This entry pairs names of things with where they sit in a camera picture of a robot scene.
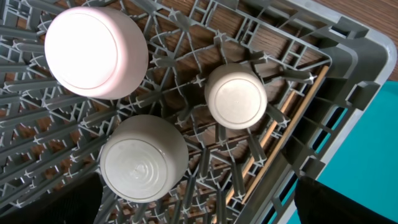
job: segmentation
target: plastic crate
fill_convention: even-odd
[[[119,9],[143,30],[152,63],[130,96],[105,101],[71,95],[51,78],[45,32],[55,15],[79,5]],[[5,0],[0,15],[0,213],[98,171],[101,146],[118,123],[155,114],[175,123],[187,140],[185,177],[165,198],[146,204],[117,198],[104,186],[96,223],[287,221],[295,210],[297,178],[320,175],[397,60],[388,37],[308,0]],[[230,62],[250,66],[261,77],[274,108],[294,91],[290,117],[317,70],[329,66],[246,204],[241,202],[247,187],[289,119],[274,110],[245,130],[215,123],[203,87],[210,71]],[[259,139],[273,120],[278,125],[264,152]],[[240,169],[252,155],[254,164],[243,178]],[[236,193],[225,203],[231,189]]]

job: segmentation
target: cup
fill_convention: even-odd
[[[123,121],[101,151],[103,179],[118,196],[137,203],[160,199],[188,168],[188,147],[169,122],[152,115]]]
[[[82,96],[114,100],[132,93],[148,66],[146,40],[127,15],[106,7],[73,7],[45,36],[53,76]]]
[[[211,115],[229,129],[244,129],[258,122],[267,106],[263,84],[252,70],[229,63],[209,76],[205,98]]]

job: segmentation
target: blue cloth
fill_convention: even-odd
[[[398,222],[397,172],[398,82],[386,82],[318,181]]]

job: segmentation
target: ceramic cup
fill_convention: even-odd
[[[252,70],[236,63],[222,65],[209,76],[205,98],[214,119],[229,129],[244,129],[266,111],[266,91]]]
[[[123,121],[101,151],[101,173],[109,188],[132,202],[163,197],[188,168],[188,148],[180,132],[152,115]]]
[[[59,14],[44,49],[53,76],[82,96],[125,97],[139,86],[148,66],[140,28],[127,15],[105,7],[73,7]]]

